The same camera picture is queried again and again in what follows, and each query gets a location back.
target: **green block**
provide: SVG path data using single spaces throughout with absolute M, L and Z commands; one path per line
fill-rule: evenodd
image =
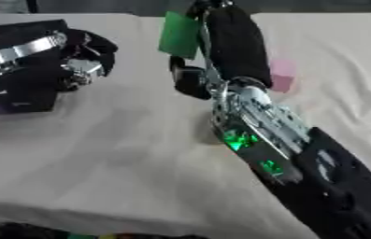
M 166 12 L 159 50 L 193 60 L 198 49 L 200 26 L 200 22 L 196 20 L 176 12 Z
M 67 239 L 96 239 L 95 236 L 91 235 L 77 235 L 77 234 L 70 234 Z

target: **pink object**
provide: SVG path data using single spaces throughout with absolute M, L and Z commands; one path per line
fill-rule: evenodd
M 285 59 L 273 59 L 270 63 L 272 91 L 288 92 L 295 78 L 295 65 Z

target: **green light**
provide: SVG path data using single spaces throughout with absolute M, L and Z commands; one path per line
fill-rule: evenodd
M 273 161 L 261 162 L 261 166 L 267 173 L 271 174 L 272 176 L 280 176 L 283 174 L 282 168 L 279 167 L 276 162 Z
M 224 133 L 224 142 L 234 151 L 249 148 L 258 141 L 259 139 L 255 135 L 246 132 L 238 134 L 236 130 L 230 130 Z

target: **robotic arm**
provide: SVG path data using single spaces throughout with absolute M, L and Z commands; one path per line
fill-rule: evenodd
M 258 26 L 231 1 L 197 1 L 206 68 L 172 56 L 175 87 L 213 101 L 215 134 L 321 239 L 371 239 L 371 172 L 332 137 L 309 128 L 267 91 Z
M 107 76 L 117 49 L 63 20 L 0 25 L 0 105 L 8 113 L 49 111 L 58 92 Z

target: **white surface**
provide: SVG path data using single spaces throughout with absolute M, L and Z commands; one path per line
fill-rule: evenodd
M 162 19 L 65 18 L 120 46 L 109 78 L 49 114 L 0 118 L 0 220 L 91 234 L 200 233 L 311 239 L 244 162 L 215 142 L 210 103 L 175 92 L 158 52 Z M 371 14 L 259 14 L 271 57 L 297 80 L 276 99 L 338 139 L 371 169 Z

